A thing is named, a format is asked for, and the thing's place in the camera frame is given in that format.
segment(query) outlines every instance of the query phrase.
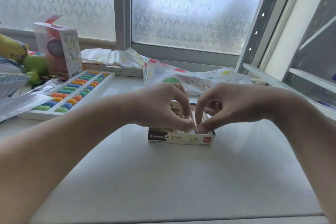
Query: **white desk surface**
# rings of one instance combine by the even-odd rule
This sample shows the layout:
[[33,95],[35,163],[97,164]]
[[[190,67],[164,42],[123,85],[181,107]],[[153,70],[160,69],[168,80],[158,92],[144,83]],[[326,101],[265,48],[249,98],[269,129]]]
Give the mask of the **white desk surface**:
[[[99,97],[142,84],[142,78],[117,76]],[[10,119],[0,124],[0,137],[38,123]],[[130,124],[102,141],[31,223],[245,224],[322,214],[286,138],[270,121],[226,125],[216,130],[212,146],[148,143],[147,130]],[[224,221],[236,218],[252,220]],[[301,217],[258,223],[327,222]]]

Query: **cardboard box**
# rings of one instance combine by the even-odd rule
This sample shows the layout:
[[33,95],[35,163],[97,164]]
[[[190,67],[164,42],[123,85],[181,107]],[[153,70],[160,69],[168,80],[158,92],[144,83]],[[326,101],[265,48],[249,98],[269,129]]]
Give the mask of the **cardboard box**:
[[[172,102],[175,106],[181,108],[178,102]],[[191,112],[195,112],[196,104],[190,104]],[[203,113],[203,121],[207,120],[208,116]],[[167,132],[163,128],[149,128],[148,141],[155,143],[173,143],[173,144],[192,144],[192,145],[212,145],[215,139],[215,132],[211,131],[208,134],[195,134],[195,133],[179,133]]]
[[49,74],[71,78],[82,72],[82,57],[77,30],[54,25],[59,16],[33,23],[37,46],[45,55]]

